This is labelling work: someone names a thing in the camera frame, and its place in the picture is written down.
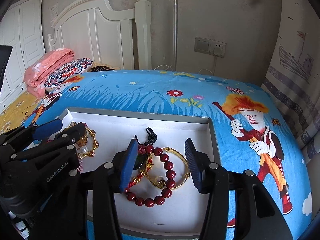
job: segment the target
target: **blue bed sheet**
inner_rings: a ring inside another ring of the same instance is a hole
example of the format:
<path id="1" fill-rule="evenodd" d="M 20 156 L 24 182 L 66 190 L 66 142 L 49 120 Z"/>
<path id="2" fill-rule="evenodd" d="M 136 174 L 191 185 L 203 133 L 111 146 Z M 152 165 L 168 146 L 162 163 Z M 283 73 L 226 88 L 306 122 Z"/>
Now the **blue bed sheet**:
<path id="1" fill-rule="evenodd" d="M 25 125 L 53 120 L 67 107 L 210 117 L 221 164 L 229 171 L 251 169 L 258 175 L 283 212 L 294 239 L 311 221 L 311 189 L 302 154 L 260 87 L 167 71 L 84 73 L 47 95 Z M 231 192 L 228 240 L 233 239 L 234 216 L 235 195 Z"/>

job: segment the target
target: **wall switch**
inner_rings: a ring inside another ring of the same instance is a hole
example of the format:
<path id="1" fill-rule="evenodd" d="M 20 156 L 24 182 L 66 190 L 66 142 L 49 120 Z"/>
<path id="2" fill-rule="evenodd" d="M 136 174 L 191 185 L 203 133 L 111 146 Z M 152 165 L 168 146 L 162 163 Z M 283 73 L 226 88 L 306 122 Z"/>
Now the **wall switch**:
<path id="1" fill-rule="evenodd" d="M 224 57 L 226 46 L 226 43 L 220 41 L 213 41 L 199 37 L 195 38 L 195 52 Z"/>
<path id="2" fill-rule="evenodd" d="M 226 52 L 226 46 L 227 46 L 226 43 L 211 40 L 210 55 L 216 55 L 217 57 L 224 57 L 224 54 Z M 220 50 L 221 50 L 221 54 L 219 53 L 220 55 L 217 55 L 215 51 L 220 51 Z"/>

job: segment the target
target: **patterned pillow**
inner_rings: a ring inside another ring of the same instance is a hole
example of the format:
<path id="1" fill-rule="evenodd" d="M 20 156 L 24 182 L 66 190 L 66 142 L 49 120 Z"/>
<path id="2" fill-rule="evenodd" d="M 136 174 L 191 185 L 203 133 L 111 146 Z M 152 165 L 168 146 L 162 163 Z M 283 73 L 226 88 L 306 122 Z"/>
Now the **patterned pillow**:
<path id="1" fill-rule="evenodd" d="M 79 58 L 62 65 L 47 77 L 46 81 L 44 82 L 44 89 L 49 92 L 53 91 L 67 78 L 81 73 L 89 72 L 92 63 L 92 59 Z"/>

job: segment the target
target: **striped curtain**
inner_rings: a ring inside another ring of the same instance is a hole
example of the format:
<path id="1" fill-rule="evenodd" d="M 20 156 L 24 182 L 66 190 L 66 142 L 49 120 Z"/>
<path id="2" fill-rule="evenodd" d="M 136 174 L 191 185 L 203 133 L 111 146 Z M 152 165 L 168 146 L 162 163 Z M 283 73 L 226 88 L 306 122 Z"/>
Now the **striped curtain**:
<path id="1" fill-rule="evenodd" d="M 279 35 L 261 87 L 308 163 L 320 153 L 320 19 L 307 0 L 282 0 Z"/>

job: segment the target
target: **box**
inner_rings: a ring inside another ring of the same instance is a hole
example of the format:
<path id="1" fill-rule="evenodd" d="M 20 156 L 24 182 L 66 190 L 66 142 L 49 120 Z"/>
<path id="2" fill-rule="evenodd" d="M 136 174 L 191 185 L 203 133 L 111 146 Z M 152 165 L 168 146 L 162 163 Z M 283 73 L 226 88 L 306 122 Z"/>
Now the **box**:
<path id="1" fill-rule="evenodd" d="M 183 156 L 184 143 L 191 138 L 197 151 L 208 155 L 211 162 L 220 164 L 214 136 L 212 120 L 207 117 L 179 116 L 169 114 L 150 114 L 116 110 L 87 108 L 67 108 L 59 117 L 63 128 L 74 121 L 85 122 L 96 132 L 100 146 L 93 158 L 83 160 L 84 172 L 94 171 L 105 162 L 111 161 L 117 152 L 127 148 L 134 135 L 140 143 L 148 140 L 146 128 L 150 127 L 158 136 L 155 147 L 170 147 Z M 168 154 L 177 173 L 177 184 L 183 181 L 186 173 L 184 163 L 175 155 Z M 158 157 L 153 158 L 151 177 L 165 178 L 163 164 Z M 131 188 L 137 196 L 144 199 L 161 195 L 161 189 L 154 187 L 147 178 Z M 172 196 L 161 206 L 152 208 L 137 206 L 126 199 L 125 194 L 115 194 L 117 215 L 121 231 L 128 235 L 152 239 L 190 239 L 198 238 L 206 213 L 209 195 L 201 195 L 194 187 L 192 178 L 172 191 Z M 88 193 L 88 218 L 92 219 L 92 192 Z"/>

